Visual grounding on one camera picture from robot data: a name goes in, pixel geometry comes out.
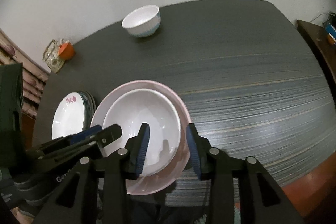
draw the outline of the white bowl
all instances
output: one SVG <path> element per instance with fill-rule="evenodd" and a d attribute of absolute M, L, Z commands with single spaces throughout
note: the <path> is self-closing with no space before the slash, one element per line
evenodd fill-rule
<path fill-rule="evenodd" d="M 83 98 L 77 92 L 69 93 L 59 103 L 52 122 L 53 139 L 83 131 L 85 120 Z"/>
<path fill-rule="evenodd" d="M 123 133 L 109 147 L 118 150 L 137 136 L 141 124 L 150 127 L 150 138 L 141 176 L 150 176 L 166 167 L 175 156 L 181 138 L 181 124 L 174 105 L 158 91 L 131 90 L 119 97 L 106 114 L 103 128 L 120 125 Z"/>
<path fill-rule="evenodd" d="M 123 94 L 135 89 L 151 89 L 156 90 L 166 96 L 176 108 L 181 123 L 181 139 L 176 155 L 171 162 L 160 172 L 140 177 L 137 180 L 126 180 L 127 193 L 131 195 L 149 195 L 156 193 L 170 184 L 172 184 L 182 174 L 185 166 L 189 161 L 189 148 L 186 140 L 186 127 L 191 123 L 188 109 L 184 105 L 181 98 L 172 89 L 166 85 L 151 80 L 136 80 L 125 83 L 113 91 L 111 91 L 99 104 L 92 118 L 91 127 L 99 124 L 103 126 L 105 116 L 111 105 Z M 109 155 L 109 147 L 113 143 L 107 145 L 104 150 Z"/>
<path fill-rule="evenodd" d="M 121 25 L 134 37 L 148 37 L 157 30 L 160 23 L 159 7 L 148 5 L 129 13 Z"/>

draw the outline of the wood grain tabletop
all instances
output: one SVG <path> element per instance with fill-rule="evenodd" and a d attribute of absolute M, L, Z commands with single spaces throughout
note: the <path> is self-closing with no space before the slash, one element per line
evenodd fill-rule
<path fill-rule="evenodd" d="M 287 18 L 261 0 L 200 0 L 160 8 L 161 26 L 134 38 L 112 24 L 74 45 L 75 57 L 44 89 L 33 145 L 51 140 L 62 98 L 90 92 L 98 104 L 132 80 L 159 81 L 185 102 L 199 134 L 230 156 L 255 156 L 284 186 L 336 148 L 336 112 L 325 76 Z M 201 206 L 210 182 L 187 165 L 154 195 L 168 206 Z"/>

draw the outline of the orange object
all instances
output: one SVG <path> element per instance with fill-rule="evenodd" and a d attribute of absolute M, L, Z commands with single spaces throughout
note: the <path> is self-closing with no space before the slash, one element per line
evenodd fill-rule
<path fill-rule="evenodd" d="M 67 42 L 59 47 L 58 55 L 63 60 L 69 60 L 75 55 L 75 50 L 73 46 L 69 42 Z"/>
<path fill-rule="evenodd" d="M 327 39 L 328 39 L 328 42 L 329 42 L 330 45 L 335 45 L 336 44 L 335 38 L 329 33 L 327 35 Z"/>

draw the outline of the pink plate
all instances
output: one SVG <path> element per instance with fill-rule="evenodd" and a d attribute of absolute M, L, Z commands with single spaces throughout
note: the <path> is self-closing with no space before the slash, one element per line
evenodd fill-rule
<path fill-rule="evenodd" d="M 177 152 L 171 162 L 160 172 L 135 180 L 126 180 L 127 193 L 131 195 L 148 195 L 158 192 L 172 184 L 182 173 L 189 160 L 189 148 L 186 140 L 186 127 L 191 123 L 189 112 L 182 99 L 169 87 L 150 80 L 136 80 L 125 83 L 110 92 L 98 106 L 91 122 L 103 126 L 105 116 L 111 105 L 123 94 L 135 89 L 152 89 L 161 92 L 175 106 L 181 122 L 181 140 Z M 107 155 L 109 145 L 105 147 Z"/>

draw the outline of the curtain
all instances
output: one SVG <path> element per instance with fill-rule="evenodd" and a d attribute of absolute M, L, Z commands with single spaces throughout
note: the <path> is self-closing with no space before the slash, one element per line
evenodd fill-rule
<path fill-rule="evenodd" d="M 22 112 L 36 118 L 48 74 L 34 64 L 0 29 L 0 66 L 22 63 L 24 104 Z"/>

